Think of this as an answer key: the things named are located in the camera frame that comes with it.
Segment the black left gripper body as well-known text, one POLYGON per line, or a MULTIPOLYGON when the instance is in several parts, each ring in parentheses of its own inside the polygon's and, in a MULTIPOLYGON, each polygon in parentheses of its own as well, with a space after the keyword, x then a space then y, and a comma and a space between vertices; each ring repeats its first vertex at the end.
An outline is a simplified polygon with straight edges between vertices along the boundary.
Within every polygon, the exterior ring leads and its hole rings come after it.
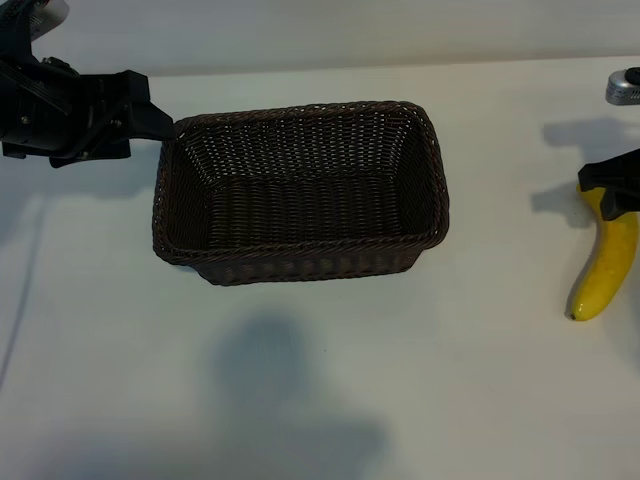
POLYGON ((134 106, 150 103, 146 76, 81 75, 59 60, 1 59, 1 153, 47 157, 54 168, 131 156, 134 106))

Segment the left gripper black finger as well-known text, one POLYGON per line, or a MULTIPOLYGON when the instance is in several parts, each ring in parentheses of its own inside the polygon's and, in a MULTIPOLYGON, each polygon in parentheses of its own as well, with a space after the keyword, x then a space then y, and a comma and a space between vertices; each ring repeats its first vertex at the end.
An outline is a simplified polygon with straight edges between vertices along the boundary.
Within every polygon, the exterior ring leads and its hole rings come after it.
POLYGON ((132 137, 154 141, 172 139, 175 135, 172 118, 151 102, 132 104, 132 137))

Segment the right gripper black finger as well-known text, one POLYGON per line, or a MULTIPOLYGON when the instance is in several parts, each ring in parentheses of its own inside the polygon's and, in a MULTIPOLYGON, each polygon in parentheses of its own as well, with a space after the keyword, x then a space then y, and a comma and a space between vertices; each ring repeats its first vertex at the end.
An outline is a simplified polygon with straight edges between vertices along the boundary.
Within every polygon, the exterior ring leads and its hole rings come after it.
POLYGON ((639 203, 638 194, 606 189, 601 200, 601 216, 604 221, 613 221, 626 213, 639 212, 639 203))
POLYGON ((584 165, 578 172, 582 191, 604 188, 625 194, 639 193, 639 152, 584 165))

